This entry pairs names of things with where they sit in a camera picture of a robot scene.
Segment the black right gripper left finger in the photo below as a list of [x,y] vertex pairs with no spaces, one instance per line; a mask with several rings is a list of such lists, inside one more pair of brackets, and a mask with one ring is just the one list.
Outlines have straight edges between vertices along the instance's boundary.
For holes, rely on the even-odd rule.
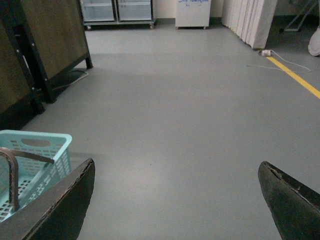
[[29,205],[0,224],[2,240],[76,240],[94,190],[89,158]]

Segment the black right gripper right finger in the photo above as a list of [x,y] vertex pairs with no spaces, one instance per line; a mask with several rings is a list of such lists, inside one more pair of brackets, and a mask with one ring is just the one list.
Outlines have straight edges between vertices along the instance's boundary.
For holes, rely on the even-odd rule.
[[283,240],[320,238],[320,194],[267,161],[258,168],[263,198]]

